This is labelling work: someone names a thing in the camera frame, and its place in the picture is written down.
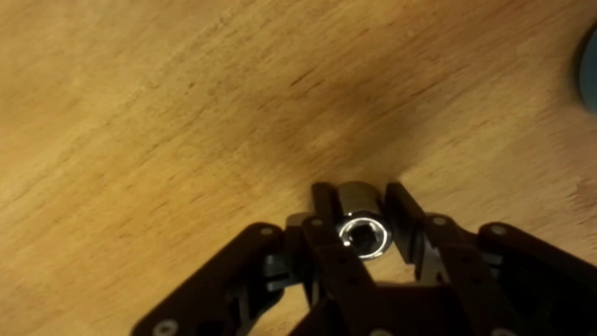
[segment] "wooden table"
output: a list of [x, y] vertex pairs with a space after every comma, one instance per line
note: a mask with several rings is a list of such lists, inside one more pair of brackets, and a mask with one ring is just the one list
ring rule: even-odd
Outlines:
[[[1, 2], [0, 334], [126, 334], [317, 179], [401, 179], [597, 263], [595, 22], [595, 0]], [[298, 321], [289, 297], [253, 334]]]

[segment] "blue object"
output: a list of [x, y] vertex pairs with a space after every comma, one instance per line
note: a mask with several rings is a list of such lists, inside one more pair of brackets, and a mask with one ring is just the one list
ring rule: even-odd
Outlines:
[[580, 63], [580, 95], [589, 112], [597, 114], [597, 30], [585, 45]]

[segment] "screw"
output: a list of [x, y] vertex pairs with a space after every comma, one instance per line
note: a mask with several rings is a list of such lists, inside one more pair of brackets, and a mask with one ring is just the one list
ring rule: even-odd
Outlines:
[[507, 329], [494, 329], [494, 330], [490, 330], [490, 336], [516, 336], [516, 332], [507, 330]]
[[272, 230], [272, 228], [261, 228], [259, 233], [261, 233], [261, 235], [272, 235], [274, 230]]
[[393, 336], [393, 334], [388, 332], [386, 329], [374, 329], [369, 332], [369, 336]]
[[490, 231], [492, 231], [494, 235], [505, 235], [505, 233], [507, 233], [507, 228], [494, 224], [494, 226], [490, 226]]
[[152, 336], [175, 336], [179, 323], [173, 319], [162, 319], [152, 327]]
[[445, 217], [432, 217], [430, 222], [436, 224], [436, 226], [445, 226], [447, 218]]

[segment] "wood grain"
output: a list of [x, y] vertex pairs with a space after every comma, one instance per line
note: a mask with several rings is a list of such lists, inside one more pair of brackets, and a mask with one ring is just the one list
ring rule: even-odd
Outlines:
[[315, 179], [401, 179], [597, 263], [574, 88], [595, 21], [593, 0], [1, 2], [0, 334], [126, 334]]

